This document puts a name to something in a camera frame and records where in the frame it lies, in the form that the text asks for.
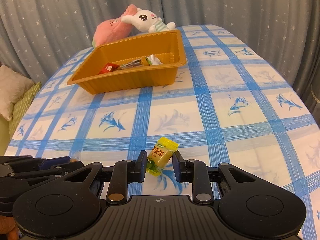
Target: bunny head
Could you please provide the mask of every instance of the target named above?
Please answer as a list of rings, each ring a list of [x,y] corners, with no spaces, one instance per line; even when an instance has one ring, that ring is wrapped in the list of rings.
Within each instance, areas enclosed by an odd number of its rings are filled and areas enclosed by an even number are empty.
[[[161,18],[158,18],[155,13],[149,10],[141,10],[138,8],[138,12],[135,15],[126,15],[121,17],[121,21],[124,23],[130,23],[141,32],[148,32],[151,25],[155,24]]]

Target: tablecloth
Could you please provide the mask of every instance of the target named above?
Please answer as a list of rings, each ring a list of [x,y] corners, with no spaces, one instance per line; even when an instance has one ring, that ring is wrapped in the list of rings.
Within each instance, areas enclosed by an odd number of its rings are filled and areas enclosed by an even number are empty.
[[[313,117],[281,75],[225,29],[179,29],[188,63],[173,85],[90,95],[66,84],[93,48],[82,50],[36,96],[6,155],[70,155],[113,166],[165,136],[180,144],[184,159],[228,162],[295,193],[307,208],[300,236],[317,239],[320,131]],[[191,194],[191,187],[176,182],[169,163],[129,192]],[[216,185],[213,191],[218,198]]]

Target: pink strawberry plush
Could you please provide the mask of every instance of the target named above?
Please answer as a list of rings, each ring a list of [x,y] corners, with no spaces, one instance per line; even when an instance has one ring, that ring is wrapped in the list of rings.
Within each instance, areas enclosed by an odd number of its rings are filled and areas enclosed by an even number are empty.
[[[135,15],[137,11],[137,7],[131,4],[119,18],[100,23],[94,33],[92,46],[95,48],[128,37],[133,25],[122,22],[121,17],[125,15]]]

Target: green pillow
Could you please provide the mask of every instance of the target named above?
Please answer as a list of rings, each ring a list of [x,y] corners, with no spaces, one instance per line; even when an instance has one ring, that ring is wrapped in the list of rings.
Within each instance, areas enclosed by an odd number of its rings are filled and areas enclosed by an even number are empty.
[[[26,111],[29,109],[33,99],[35,98],[36,94],[41,89],[41,82],[33,85],[23,97],[13,106],[13,114],[12,120],[9,122],[9,136],[10,139],[12,138],[16,128],[18,127],[21,119],[23,118]]]

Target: plastic basket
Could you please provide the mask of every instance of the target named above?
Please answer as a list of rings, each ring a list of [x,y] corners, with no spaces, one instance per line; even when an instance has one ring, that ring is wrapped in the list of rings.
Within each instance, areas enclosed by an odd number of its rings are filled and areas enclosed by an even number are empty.
[[[154,54],[163,63],[150,66],[144,56]],[[142,58],[141,67],[98,74],[108,62],[118,65]],[[67,84],[78,84],[91,94],[124,89],[171,85],[178,67],[186,64],[179,30],[147,33],[97,47]]]

